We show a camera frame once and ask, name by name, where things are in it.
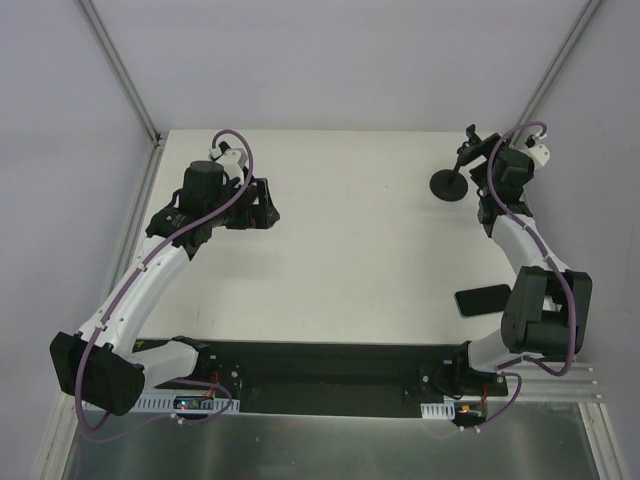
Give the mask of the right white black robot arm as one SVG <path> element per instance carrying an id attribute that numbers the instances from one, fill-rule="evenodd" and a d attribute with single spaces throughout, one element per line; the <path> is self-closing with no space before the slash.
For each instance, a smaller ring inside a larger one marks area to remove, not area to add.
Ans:
<path id="1" fill-rule="evenodd" d="M 482 139 L 468 127 L 466 136 L 457 164 L 485 159 L 469 172 L 479 196 L 478 219 L 505 254 L 516 281 L 499 329 L 468 344 L 468 360 L 450 369 L 451 385 L 473 394 L 484 385 L 485 372 L 522 362 L 564 376 L 584 342 L 593 281 L 552 252 L 523 199 L 525 185 L 549 157 L 544 136 L 532 136 L 522 150 L 508 146 L 510 138 L 498 133 Z"/>

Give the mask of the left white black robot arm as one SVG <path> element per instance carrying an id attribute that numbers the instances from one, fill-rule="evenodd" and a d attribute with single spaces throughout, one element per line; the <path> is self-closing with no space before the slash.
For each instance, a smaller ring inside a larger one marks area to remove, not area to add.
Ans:
<path id="1" fill-rule="evenodd" d="M 204 387 L 213 372 L 204 342 L 177 336 L 136 351 L 142 326 L 215 228 L 266 230 L 279 218 L 267 179 L 235 163 L 192 162 L 181 188 L 152 216 L 136 259 L 103 305 L 78 332 L 52 340 L 61 390 L 122 416 L 145 390 L 177 378 L 188 388 Z"/>

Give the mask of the black round-base clamp phone stand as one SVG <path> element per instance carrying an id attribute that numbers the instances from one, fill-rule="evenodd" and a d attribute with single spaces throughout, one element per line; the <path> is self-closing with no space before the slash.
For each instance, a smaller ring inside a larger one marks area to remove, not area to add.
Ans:
<path id="1" fill-rule="evenodd" d="M 454 167 L 437 171 L 431 176 L 429 182 L 432 194 L 445 202 L 457 202 L 466 196 L 468 182 L 461 173 L 462 168 L 480 157 L 487 157 L 497 139 L 495 135 L 482 139 L 476 133 L 475 124 L 471 124 L 466 128 L 465 135 L 467 140 L 457 149 Z"/>

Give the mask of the black smartphone right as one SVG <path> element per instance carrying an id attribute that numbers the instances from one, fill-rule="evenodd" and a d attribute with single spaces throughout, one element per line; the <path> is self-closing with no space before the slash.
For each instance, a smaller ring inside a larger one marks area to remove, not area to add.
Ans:
<path id="1" fill-rule="evenodd" d="M 460 315 L 470 318 L 502 312 L 510 294 L 507 284 L 498 284 L 457 291 L 454 299 Z"/>

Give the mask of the left aluminium frame post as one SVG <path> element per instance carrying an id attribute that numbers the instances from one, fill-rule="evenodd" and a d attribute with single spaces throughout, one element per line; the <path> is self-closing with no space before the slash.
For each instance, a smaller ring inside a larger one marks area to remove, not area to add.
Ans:
<path id="1" fill-rule="evenodd" d="M 162 139 L 161 132 L 156 127 L 95 3 L 91 0 L 77 0 L 75 4 L 146 136 L 154 147 L 158 146 Z"/>

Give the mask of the aluminium frame post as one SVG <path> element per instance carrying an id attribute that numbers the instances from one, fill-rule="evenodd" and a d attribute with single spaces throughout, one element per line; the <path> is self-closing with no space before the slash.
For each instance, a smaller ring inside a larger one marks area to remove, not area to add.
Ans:
<path id="1" fill-rule="evenodd" d="M 604 0 L 588 0 L 582 3 L 575 19 L 537 81 L 524 108 L 516 118 L 515 127 L 541 119 L 540 113 L 543 107 L 550 100 L 565 69 L 606 4 L 607 1 Z"/>
<path id="2" fill-rule="evenodd" d="M 75 4 L 146 136 L 154 147 L 158 146 L 162 139 L 161 132 L 156 127 L 95 3 L 91 0 L 77 0 Z"/>

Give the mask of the right aluminium frame post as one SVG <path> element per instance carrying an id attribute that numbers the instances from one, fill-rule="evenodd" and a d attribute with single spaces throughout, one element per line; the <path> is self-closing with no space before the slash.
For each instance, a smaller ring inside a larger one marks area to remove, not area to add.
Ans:
<path id="1" fill-rule="evenodd" d="M 607 1 L 604 0 L 588 0 L 582 3 L 575 19 L 537 81 L 524 108 L 516 118 L 515 127 L 541 119 L 540 113 L 543 107 L 550 100 L 565 69 L 606 4 Z"/>

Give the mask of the front aluminium rail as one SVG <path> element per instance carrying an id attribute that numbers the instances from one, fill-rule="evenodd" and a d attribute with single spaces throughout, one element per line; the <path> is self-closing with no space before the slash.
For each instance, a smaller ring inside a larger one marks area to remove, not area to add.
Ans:
<path id="1" fill-rule="evenodd" d="M 603 403 L 604 395 L 600 383 L 595 379 L 590 365 L 576 364 L 569 373 L 556 378 L 544 373 L 533 364 L 519 364 L 512 366 L 507 373 L 518 374 L 522 378 L 520 392 L 521 401 L 549 401 L 573 403 Z M 134 396 L 138 400 L 143 395 L 168 394 L 172 391 L 195 391 L 204 394 L 211 386 L 209 381 L 174 379 L 155 387 L 145 387 Z"/>

